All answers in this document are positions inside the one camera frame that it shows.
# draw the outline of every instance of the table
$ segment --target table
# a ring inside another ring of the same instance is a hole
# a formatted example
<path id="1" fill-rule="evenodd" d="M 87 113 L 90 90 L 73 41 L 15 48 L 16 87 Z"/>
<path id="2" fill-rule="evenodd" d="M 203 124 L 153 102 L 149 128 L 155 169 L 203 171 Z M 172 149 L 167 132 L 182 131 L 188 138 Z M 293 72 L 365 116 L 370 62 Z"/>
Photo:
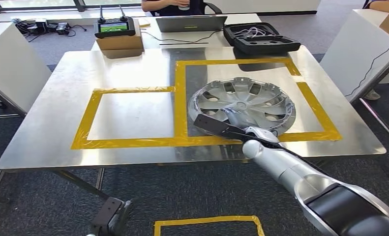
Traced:
<path id="1" fill-rule="evenodd" d="M 226 24 L 240 24 L 240 23 L 255 23 L 261 22 L 257 14 L 229 14 L 227 16 Z M 150 23 L 150 26 L 141 28 L 141 32 L 148 32 L 158 39 L 177 39 L 184 41 L 196 41 L 197 39 L 210 36 L 212 31 L 203 32 L 176 32 L 176 33 L 161 33 L 156 23 L 156 17 L 139 17 L 141 21 Z M 208 44 L 187 44 L 176 41 L 158 41 L 152 36 L 142 33 L 142 40 L 145 49 L 151 48 L 203 48 L 203 47 L 227 47 L 230 46 L 228 41 L 223 36 L 223 32 L 217 32 L 208 39 L 204 39 L 202 43 Z M 100 50 L 95 42 L 92 50 Z"/>
<path id="2" fill-rule="evenodd" d="M 344 95 L 348 95 L 349 101 L 357 100 L 358 93 L 364 91 L 389 63 L 388 51 L 375 60 L 373 68 L 363 80 L 372 60 L 389 48 L 389 34 L 380 28 L 387 16 L 386 12 L 372 9 L 353 10 L 320 62 L 336 86 Z M 389 74 L 381 83 L 389 83 Z"/>
<path id="3" fill-rule="evenodd" d="M 0 23 L 0 101 L 24 116 L 50 75 L 15 25 Z"/>
<path id="4" fill-rule="evenodd" d="M 195 91 L 234 77 L 271 82 L 291 97 L 296 121 L 280 139 L 303 157 L 386 152 L 306 47 L 251 58 L 232 47 L 147 49 L 122 59 L 68 52 L 3 153 L 0 169 L 54 171 L 106 198 L 66 170 L 245 160 L 241 145 L 204 137 L 186 113 Z"/>

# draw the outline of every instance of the black chair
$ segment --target black chair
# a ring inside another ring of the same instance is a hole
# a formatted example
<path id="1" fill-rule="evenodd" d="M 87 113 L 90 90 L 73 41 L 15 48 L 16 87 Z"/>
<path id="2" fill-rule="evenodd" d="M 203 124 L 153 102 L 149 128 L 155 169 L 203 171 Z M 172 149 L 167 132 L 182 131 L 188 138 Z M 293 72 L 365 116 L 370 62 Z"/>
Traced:
<path id="1" fill-rule="evenodd" d="M 366 1 L 365 1 L 364 7 L 363 7 L 364 9 L 365 9 L 366 6 L 368 5 L 369 1 L 370 1 L 370 0 L 366 0 Z"/>
<path id="2" fill-rule="evenodd" d="M 200 5 L 202 6 L 201 7 L 201 10 L 202 10 L 202 14 L 205 15 L 206 14 L 206 7 L 208 6 L 213 12 L 214 14 L 222 14 L 222 10 L 219 9 L 219 7 L 217 7 L 215 4 L 213 3 L 210 3 L 210 2 L 204 2 L 203 0 L 200 0 Z M 156 15 L 156 11 L 151 11 L 151 15 L 152 16 L 155 16 Z"/>

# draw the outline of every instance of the controller screen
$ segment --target controller screen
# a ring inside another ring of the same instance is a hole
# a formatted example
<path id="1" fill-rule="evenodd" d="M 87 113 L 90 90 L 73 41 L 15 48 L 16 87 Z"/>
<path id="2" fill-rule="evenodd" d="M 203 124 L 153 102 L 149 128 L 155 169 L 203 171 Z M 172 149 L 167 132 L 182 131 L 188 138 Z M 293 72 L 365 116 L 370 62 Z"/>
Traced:
<path id="1" fill-rule="evenodd" d="M 116 31 L 127 31 L 127 30 L 128 30 L 128 24 L 126 22 L 100 25 L 100 32 L 116 32 Z"/>

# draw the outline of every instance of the floor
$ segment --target floor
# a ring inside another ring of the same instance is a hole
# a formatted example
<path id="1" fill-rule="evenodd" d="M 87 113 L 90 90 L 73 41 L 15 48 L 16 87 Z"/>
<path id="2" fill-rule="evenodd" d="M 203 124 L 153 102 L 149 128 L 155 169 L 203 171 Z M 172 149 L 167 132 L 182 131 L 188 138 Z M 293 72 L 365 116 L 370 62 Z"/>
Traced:
<path id="1" fill-rule="evenodd" d="M 322 0 L 316 16 L 262 19 L 301 40 L 320 61 L 347 14 L 363 2 Z M 75 37 L 43 35 L 31 43 L 51 69 L 65 51 L 89 50 L 92 44 L 91 33 L 80 28 Z M 389 124 L 389 85 L 380 85 L 376 90 L 382 98 L 371 104 Z M 389 205 L 389 135 L 361 104 L 356 104 L 355 109 L 384 144 L 387 154 L 338 158 L 323 170 L 341 181 L 366 188 Z M 20 118 L 0 119 L 0 156 L 21 122 Z M 90 183 L 96 182 L 97 170 L 73 173 Z M 127 224 L 127 235 L 152 236 L 156 220 L 222 215 L 256 215 L 266 236 L 321 235 L 303 217 L 294 198 L 253 163 L 112 168 L 106 171 L 103 191 L 122 200 L 139 198 Z M 8 205 L 0 204 L 0 236 L 85 236 L 90 232 L 91 219 L 103 204 L 95 196 L 46 172 L 7 174 L 0 195 L 12 199 Z M 248 222 L 165 227 L 161 232 L 161 236 L 198 235 L 257 233 Z"/>

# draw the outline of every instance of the yellow tape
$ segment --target yellow tape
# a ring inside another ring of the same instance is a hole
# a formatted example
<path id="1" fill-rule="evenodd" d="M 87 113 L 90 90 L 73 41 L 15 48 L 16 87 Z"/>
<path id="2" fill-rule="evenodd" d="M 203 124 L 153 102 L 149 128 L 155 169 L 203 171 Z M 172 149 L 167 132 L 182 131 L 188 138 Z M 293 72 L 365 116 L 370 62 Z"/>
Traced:
<path id="1" fill-rule="evenodd" d="M 174 137 L 186 138 L 187 131 L 187 109 L 185 92 L 185 65 L 183 61 L 176 62 L 176 92 L 174 96 Z"/>
<path id="2" fill-rule="evenodd" d="M 265 236 L 259 218 L 255 215 L 251 216 L 218 216 L 210 218 L 198 218 L 198 219 L 186 219 L 186 220 L 162 220 L 156 221 L 154 226 L 154 236 L 161 235 L 162 226 L 178 226 L 178 225 L 192 225 L 192 224 L 205 224 L 227 221 L 252 221 L 257 226 L 258 236 Z"/>
<path id="3" fill-rule="evenodd" d="M 144 88 L 98 88 L 93 91 L 89 104 L 77 130 L 71 149 L 97 148 L 136 148 L 136 147 L 190 147 L 211 145 L 241 144 L 238 141 L 226 140 L 216 136 L 189 137 L 187 131 L 187 101 L 186 101 L 186 66 L 188 65 L 220 65 L 220 64 L 252 64 L 252 63 L 284 63 L 292 75 L 300 75 L 291 58 L 262 58 L 262 59 L 232 59 L 232 60 L 184 60 L 176 62 L 176 79 L 173 87 L 144 87 Z M 324 131 L 288 133 L 279 136 L 281 142 L 340 140 L 338 130 L 326 114 L 307 83 L 297 83 L 301 93 L 314 112 Z M 88 140 L 91 125 L 101 101 L 101 96 L 109 93 L 136 92 L 174 92 L 174 137 L 146 139 L 109 139 Z"/>
<path id="4" fill-rule="evenodd" d="M 96 88 L 93 93 L 135 93 L 135 92 L 174 92 L 174 86 L 171 87 L 135 87 L 135 88 Z"/>

